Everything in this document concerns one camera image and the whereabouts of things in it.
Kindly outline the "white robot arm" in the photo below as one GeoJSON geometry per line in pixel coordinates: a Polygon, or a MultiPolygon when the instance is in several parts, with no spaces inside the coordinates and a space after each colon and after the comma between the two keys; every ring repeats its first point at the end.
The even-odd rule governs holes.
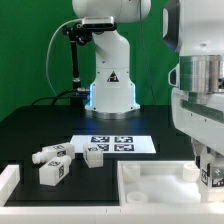
{"type": "MultiPolygon", "coordinates": [[[[130,45],[116,24],[146,18],[151,0],[72,0],[72,6],[95,44],[96,78],[86,112],[103,119],[138,112],[130,45]]],[[[169,0],[163,40],[179,53],[169,72],[174,125],[192,138],[196,157],[218,163],[224,160],[224,0],[169,0]]]]}

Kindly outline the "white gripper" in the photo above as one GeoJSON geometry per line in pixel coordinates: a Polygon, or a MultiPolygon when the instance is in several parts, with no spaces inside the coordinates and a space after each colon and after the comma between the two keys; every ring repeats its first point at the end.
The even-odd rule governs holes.
{"type": "Polygon", "coordinates": [[[171,108],[174,126],[192,137],[195,165],[207,164],[207,147],[224,154],[224,94],[208,96],[205,105],[192,104],[178,88],[172,89],[171,108]]]}

